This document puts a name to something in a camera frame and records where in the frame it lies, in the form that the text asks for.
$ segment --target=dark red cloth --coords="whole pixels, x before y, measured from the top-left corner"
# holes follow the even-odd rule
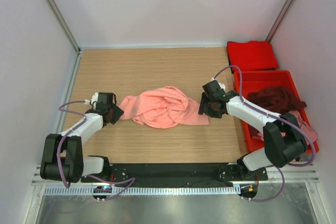
[[[284,86],[266,87],[259,92],[250,93],[247,100],[272,112],[285,114],[291,110],[300,110],[307,105],[290,92]],[[258,130],[249,126],[251,136],[259,133]]]
[[[276,69],[278,61],[272,45],[267,41],[232,42],[226,46],[231,65],[237,65],[242,71]]]

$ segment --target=metal corner post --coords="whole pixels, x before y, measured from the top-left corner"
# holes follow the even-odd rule
[[[60,12],[60,10],[58,9],[56,3],[54,0],[46,0],[48,5],[50,6],[52,12],[54,13],[56,19],[58,20],[59,24],[61,25],[63,31],[65,32],[65,34],[67,35],[68,39],[70,40],[70,43],[72,44],[72,46],[74,47],[75,51],[77,54],[79,54],[80,48],[74,38],[74,36],[72,35],[67,23],[65,22],[62,13]]]
[[[278,17],[276,18],[275,22],[272,25],[271,30],[269,31],[266,40],[270,43],[272,39],[274,38],[275,33],[279,29],[282,21],[284,20],[285,16],[289,12],[290,8],[292,7],[295,0],[286,0]]]

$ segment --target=maroon fabric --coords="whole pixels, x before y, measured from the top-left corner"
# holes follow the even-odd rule
[[[300,110],[307,105],[297,98],[284,86],[266,87],[259,92],[250,93],[247,100],[272,112],[285,114],[291,110]],[[251,136],[259,133],[258,130],[249,126]]]

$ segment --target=white panel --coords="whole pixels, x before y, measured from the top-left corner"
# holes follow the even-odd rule
[[[45,0],[0,0],[0,216],[24,223],[75,51]]]
[[[82,47],[265,39],[285,0],[55,0]]]
[[[336,204],[335,18],[336,0],[296,0],[272,43],[281,68],[291,72],[307,102],[308,118],[319,134],[315,165],[330,206]]]

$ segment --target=pink towel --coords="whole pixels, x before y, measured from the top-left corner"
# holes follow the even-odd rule
[[[302,129],[303,132],[305,132],[313,142],[315,142],[319,137],[317,135],[317,133],[308,125],[308,123],[306,123],[301,115],[300,112],[297,110],[293,110],[293,111],[289,111],[289,113],[291,113],[292,115],[294,115],[296,117],[296,120],[298,120],[300,129]],[[258,133],[258,135],[254,136],[253,138],[259,139],[264,141],[264,136],[262,133]]]
[[[181,124],[208,125],[205,115],[198,114],[199,103],[186,97],[175,87],[165,87],[129,95],[119,107],[124,111],[120,119],[133,119],[136,123],[166,129]]]

